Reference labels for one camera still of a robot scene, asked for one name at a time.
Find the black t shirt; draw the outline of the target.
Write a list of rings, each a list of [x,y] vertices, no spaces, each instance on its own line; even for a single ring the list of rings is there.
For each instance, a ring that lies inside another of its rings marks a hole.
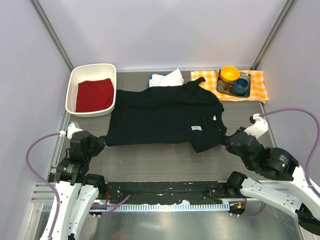
[[[224,107],[200,86],[199,77],[180,86],[155,86],[143,91],[119,89],[109,128],[102,136],[111,146],[190,143],[196,153],[224,145]]]

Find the white plastic tub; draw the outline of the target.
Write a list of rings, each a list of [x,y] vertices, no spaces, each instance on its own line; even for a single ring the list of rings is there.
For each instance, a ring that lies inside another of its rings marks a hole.
[[[85,81],[96,82],[110,79],[113,86],[113,100],[110,107],[99,111],[78,112],[76,111],[78,86]],[[100,117],[112,113],[115,107],[117,94],[117,70],[111,63],[87,64],[74,68],[70,74],[66,98],[65,110],[74,116],[81,118]]]

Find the blue t shirt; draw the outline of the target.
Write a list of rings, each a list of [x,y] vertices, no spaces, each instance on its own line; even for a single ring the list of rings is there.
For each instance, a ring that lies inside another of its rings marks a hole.
[[[163,76],[163,77],[165,77],[167,74],[165,74],[165,73],[152,73],[152,74],[150,74],[149,75],[149,81],[152,79],[152,77],[154,76],[154,75],[159,75],[159,76]],[[150,87],[150,84],[149,84],[149,82],[147,83],[147,85],[146,85],[146,87],[147,87],[147,89]]]

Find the white t shirt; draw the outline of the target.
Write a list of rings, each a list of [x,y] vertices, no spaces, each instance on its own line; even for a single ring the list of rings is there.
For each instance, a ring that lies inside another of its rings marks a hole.
[[[154,75],[148,83],[149,87],[176,87],[182,86],[184,79],[181,71],[177,68],[166,76]]]

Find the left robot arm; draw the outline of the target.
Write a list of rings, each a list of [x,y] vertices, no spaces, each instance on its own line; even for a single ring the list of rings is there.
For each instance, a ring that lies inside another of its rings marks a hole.
[[[42,240],[77,240],[94,200],[107,192],[105,178],[89,173],[89,164],[105,147],[104,141],[85,130],[67,132],[70,147],[56,168],[54,197]]]

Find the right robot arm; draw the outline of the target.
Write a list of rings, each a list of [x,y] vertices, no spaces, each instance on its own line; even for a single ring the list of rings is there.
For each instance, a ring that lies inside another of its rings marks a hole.
[[[307,182],[304,169],[289,152],[264,147],[242,129],[225,137],[225,149],[240,157],[248,170],[274,185],[267,186],[234,171],[225,186],[230,197],[242,195],[262,201],[295,219],[306,231],[320,234],[320,198]]]

